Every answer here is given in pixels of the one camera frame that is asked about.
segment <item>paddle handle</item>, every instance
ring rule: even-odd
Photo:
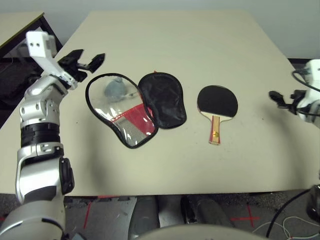
[[[211,133],[209,143],[214,145],[220,145],[220,117],[212,116],[211,119]]]

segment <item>white wall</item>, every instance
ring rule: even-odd
[[[247,10],[288,58],[320,58],[320,0],[1,0],[0,4],[0,13],[44,11],[62,43],[92,10],[220,9]]]

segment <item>white cable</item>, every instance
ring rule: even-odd
[[[303,222],[305,222],[305,223],[307,223],[307,224],[310,224],[310,225],[313,225],[313,226],[316,226],[316,227],[320,227],[319,224],[313,223],[313,222],[311,222],[311,221],[304,220],[304,219],[302,219],[301,217],[298,217],[298,216],[288,216],[288,217],[286,217],[286,218],[283,220],[283,222],[282,222],[283,232],[284,232],[284,234],[286,235],[287,238],[290,238],[290,237],[291,237],[291,234],[289,233],[289,231],[288,231],[288,230],[286,229],[286,227],[285,227],[285,223],[286,223],[286,221],[289,220],[289,219],[299,219],[300,221],[303,221]],[[293,237],[293,238],[295,238],[295,239],[308,239],[308,238],[297,238],[297,237]]]
[[[255,233],[255,232],[258,231],[260,228],[264,227],[265,225],[269,225],[270,223],[271,223],[271,222],[268,221],[268,222],[266,222],[266,223],[261,224],[261,225],[258,226],[255,230],[253,230],[252,233]],[[277,226],[279,226],[279,227],[281,227],[281,228],[283,229],[283,231],[284,231],[284,233],[285,233],[286,236],[288,236],[288,235],[290,236],[290,235],[291,235],[290,232],[289,232],[284,226],[282,226],[281,224],[279,224],[279,223],[277,223],[277,222],[275,222],[274,224],[277,225]]]
[[[11,63],[7,66],[5,66],[1,71],[0,71],[0,74],[2,74],[5,70],[7,70],[13,63],[14,63],[14,57],[12,56],[12,54],[9,52],[8,53],[11,57]]]
[[[311,236],[292,236],[292,237],[289,237],[287,240],[294,240],[294,239],[313,239],[317,236],[319,236],[320,233],[316,233],[314,235],[311,235]]]

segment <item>black rubber paddle face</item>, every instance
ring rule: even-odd
[[[233,118],[238,111],[238,101],[232,91],[223,86],[206,86],[198,95],[201,112]]]

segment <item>ping pong paddle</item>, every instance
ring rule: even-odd
[[[198,95],[200,113],[211,120],[209,143],[220,144],[220,123],[232,119],[238,111],[238,101],[232,91],[223,86],[206,86]]]

